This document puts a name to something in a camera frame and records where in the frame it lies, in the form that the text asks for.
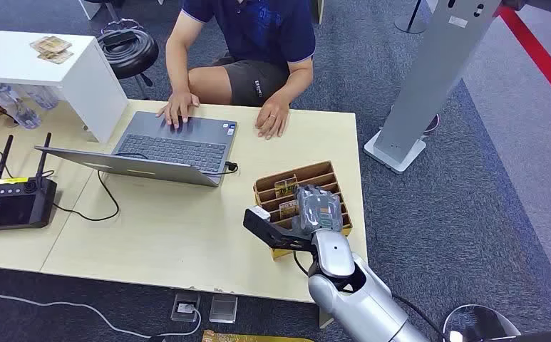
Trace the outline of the person's left hand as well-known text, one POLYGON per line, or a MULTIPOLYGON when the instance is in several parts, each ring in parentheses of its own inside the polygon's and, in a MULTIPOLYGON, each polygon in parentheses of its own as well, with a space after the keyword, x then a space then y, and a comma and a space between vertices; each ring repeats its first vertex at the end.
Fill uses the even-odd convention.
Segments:
POLYGON ((270 140, 281 137, 287 126, 289 104, 281 100, 268 100, 261 108, 255 127, 260 138, 270 140))

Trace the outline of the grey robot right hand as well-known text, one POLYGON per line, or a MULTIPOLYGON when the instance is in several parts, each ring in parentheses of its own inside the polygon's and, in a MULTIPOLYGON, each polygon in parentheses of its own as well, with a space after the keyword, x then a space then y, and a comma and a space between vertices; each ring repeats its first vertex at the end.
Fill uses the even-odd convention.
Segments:
POLYGON ((297 216, 292 217, 292 229, 313 234, 320 229, 341 232, 343 219, 338 195, 315 185, 297 188, 297 216))

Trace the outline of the person's right hand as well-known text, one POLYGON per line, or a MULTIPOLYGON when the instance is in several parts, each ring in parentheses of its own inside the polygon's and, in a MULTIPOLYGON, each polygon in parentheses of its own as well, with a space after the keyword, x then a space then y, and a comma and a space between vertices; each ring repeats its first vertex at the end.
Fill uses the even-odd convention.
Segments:
POLYGON ((190 107, 200 106, 199 98, 184 90, 173 92, 167 104, 156 113, 157 118, 163 118, 165 122, 174 129, 178 129, 180 122, 186 123, 190 117, 190 107))

